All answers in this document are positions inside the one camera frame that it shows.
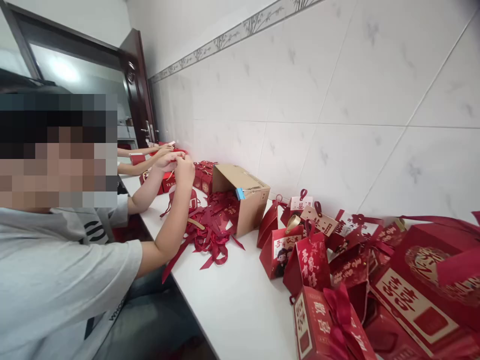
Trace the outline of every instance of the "child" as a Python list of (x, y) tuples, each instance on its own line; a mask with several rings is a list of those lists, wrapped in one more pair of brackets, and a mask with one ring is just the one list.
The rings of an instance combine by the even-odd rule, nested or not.
[[(27, 86), (32, 92), (39, 85)], [(41, 86), (43, 94), (55, 92), (48, 87)], [(177, 253), (187, 224), (195, 178), (190, 157), (159, 157), (145, 183), (132, 197), (120, 195), (115, 207), (57, 207), (85, 203), (89, 192), (112, 187), (109, 176), (116, 175), (105, 163), (113, 160), (100, 155), (109, 144), (100, 143), (98, 124), (73, 126), (68, 111), (61, 117), (19, 111), (9, 104), (22, 104), (22, 95), (6, 96), (0, 103), (0, 140), (10, 149), (0, 159), (0, 359), (143, 360), (198, 336), (179, 291), (161, 288), (161, 267)], [(90, 135), (95, 142), (85, 141)], [(155, 240), (112, 242), (112, 228), (146, 211), (164, 173), (174, 169), (175, 197)]]

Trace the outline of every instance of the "hand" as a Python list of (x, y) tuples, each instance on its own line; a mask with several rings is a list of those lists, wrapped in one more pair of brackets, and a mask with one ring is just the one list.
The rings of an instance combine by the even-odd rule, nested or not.
[(175, 180), (177, 188), (189, 188), (194, 185), (195, 165), (189, 155), (176, 160)]
[(170, 144), (163, 144), (162, 146), (160, 146), (160, 149), (169, 149), (170, 151), (173, 151), (174, 147)]
[(154, 157), (157, 157), (157, 155), (159, 155), (158, 160), (153, 166), (160, 168), (166, 173), (175, 170), (178, 160), (184, 157), (185, 153), (183, 151), (170, 152), (169, 150), (159, 150)]

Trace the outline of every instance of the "white table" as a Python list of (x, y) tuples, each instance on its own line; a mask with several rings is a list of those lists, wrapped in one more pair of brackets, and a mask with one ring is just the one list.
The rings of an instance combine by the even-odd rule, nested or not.
[[(138, 176), (121, 175), (130, 195), (140, 187)], [(195, 189), (201, 206), (206, 206), (205, 194)], [(164, 222), (160, 218), (168, 206), (169, 196), (159, 195), (150, 208), (141, 214), (152, 238)], [(257, 248), (258, 230), (238, 240), (228, 248), (225, 264), (200, 270), (209, 253), (192, 253), (190, 244), (172, 270), (172, 275), (190, 306), (200, 327), (220, 360), (298, 358), (293, 309), (290, 293), (278, 278), (270, 281), (260, 263)]]

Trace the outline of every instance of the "decorative tile border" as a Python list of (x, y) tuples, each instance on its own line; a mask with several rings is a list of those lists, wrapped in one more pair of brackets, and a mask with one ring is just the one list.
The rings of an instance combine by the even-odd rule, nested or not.
[(273, 4), (260, 10), (240, 24), (224, 32), (220, 36), (199, 47), (197, 50), (189, 53), (187, 56), (174, 62), (169, 67), (153, 75), (149, 80), (151, 84), (158, 83), (170, 75), (179, 72), (209, 56), (226, 49), (241, 40), (245, 40), (250, 36), (257, 34), (298, 12), (319, 3), (322, 0), (277, 0)]

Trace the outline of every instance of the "gold rope handle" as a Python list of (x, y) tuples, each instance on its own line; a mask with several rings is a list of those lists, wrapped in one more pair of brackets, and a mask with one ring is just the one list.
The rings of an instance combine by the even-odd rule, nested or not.
[(201, 223), (199, 223), (198, 221), (193, 220), (192, 218), (189, 218), (189, 219), (187, 220), (187, 222), (195, 225), (195, 226), (198, 227), (200, 230), (205, 230), (205, 226), (203, 226), (203, 225), (202, 225)]
[(300, 221), (300, 217), (298, 217), (297, 215), (293, 215), (290, 220), (288, 220), (285, 234), (288, 235), (294, 228), (296, 228), (300, 224)]

